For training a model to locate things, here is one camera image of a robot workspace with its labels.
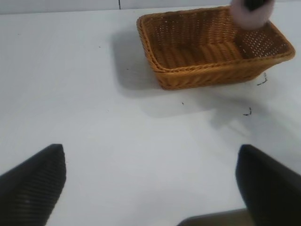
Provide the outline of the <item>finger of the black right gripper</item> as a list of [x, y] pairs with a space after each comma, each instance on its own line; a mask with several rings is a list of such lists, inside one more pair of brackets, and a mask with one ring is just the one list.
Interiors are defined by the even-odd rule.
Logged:
[[269, 0], [244, 0], [243, 4], [249, 11], [254, 11], [266, 5]]

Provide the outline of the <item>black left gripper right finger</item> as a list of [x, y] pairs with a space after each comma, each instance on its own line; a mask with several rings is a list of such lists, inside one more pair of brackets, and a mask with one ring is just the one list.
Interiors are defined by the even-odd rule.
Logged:
[[252, 145], [242, 145], [237, 185], [257, 226], [301, 224], [301, 176]]

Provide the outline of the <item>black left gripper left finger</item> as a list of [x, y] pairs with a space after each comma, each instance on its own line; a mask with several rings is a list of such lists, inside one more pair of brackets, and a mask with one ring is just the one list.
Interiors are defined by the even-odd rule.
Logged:
[[44, 226], [66, 182], [62, 144], [51, 144], [0, 177], [0, 224]]

